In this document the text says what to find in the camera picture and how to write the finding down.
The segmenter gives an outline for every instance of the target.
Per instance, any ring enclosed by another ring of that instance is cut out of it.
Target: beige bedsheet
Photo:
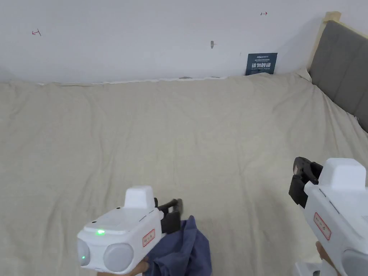
[[[316,259],[288,195],[296,156],[368,166],[356,119],[298,74],[114,85],[0,85],[1,275],[93,275],[83,225],[151,185],[184,201],[213,275],[290,275]]]

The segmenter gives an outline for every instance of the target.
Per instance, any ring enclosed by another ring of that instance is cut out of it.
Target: warning sign
[[[273,74],[275,71],[277,53],[248,54],[247,70],[245,75],[257,73]]]

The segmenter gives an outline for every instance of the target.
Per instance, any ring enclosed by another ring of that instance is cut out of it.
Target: blue cloth
[[[149,252],[145,276],[210,276],[211,255],[207,238],[190,216],[181,230],[163,237]]]

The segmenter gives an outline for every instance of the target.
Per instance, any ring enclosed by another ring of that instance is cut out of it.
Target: red mark
[[[36,35],[36,33],[38,33],[40,36],[42,36],[41,33],[40,33],[40,31],[38,29],[37,29],[37,32],[32,31],[32,34],[33,35]]]

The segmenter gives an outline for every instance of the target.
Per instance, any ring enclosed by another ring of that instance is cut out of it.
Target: green led light
[[[99,229],[99,230],[97,230],[97,233],[96,233],[97,235],[105,235],[105,230],[102,230],[102,229]]]

